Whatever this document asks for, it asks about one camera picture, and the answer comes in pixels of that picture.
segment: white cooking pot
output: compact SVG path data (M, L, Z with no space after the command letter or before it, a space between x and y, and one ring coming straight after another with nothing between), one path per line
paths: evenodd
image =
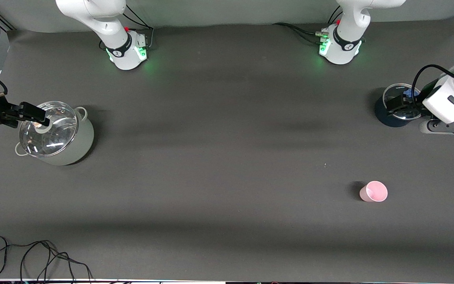
M94 129L82 106L71 108L63 102L47 102L38 106L50 119L49 126L25 121L20 124L20 142L15 145L19 156L33 156L50 165L72 164L85 156L94 140Z

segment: pot handle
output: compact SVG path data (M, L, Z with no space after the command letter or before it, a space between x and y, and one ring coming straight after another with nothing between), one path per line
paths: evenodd
M87 119L87 110L86 110L84 107L79 106L78 108L75 108L74 110L76 110L76 111L78 111L78 110L83 110L83 112L85 113L85 115L83 115L81 121L85 121L85 120Z
M17 156L23 157L23 156L29 155L29 153L27 153L27 152L26 152L26 153L19 153L19 151L18 151L18 147L19 147L19 146L22 147L22 146L20 145L20 142L18 142L17 145L15 145L15 153L17 154Z

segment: pink cup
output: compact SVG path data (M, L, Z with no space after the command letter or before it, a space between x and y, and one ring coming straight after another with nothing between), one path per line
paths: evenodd
M360 189L360 198L367 202L381 202L388 197L388 189L378 181L371 181Z

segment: gray table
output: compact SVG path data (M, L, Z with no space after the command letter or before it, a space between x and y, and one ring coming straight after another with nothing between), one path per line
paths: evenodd
M164 28L121 71L93 32L13 34L9 100L85 106L96 141L55 167L16 156L0 127L0 234L50 239L97 278L454 283L454 135L372 113L386 86L454 65L454 19L366 38L334 66L285 27ZM369 180L385 202L359 200ZM46 256L29 256L32 277Z

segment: cable connector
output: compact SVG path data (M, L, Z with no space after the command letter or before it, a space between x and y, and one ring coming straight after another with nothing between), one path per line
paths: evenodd
M317 37L322 37L322 38L328 38L328 32L325 32L325 31L315 31L315 36L317 36Z

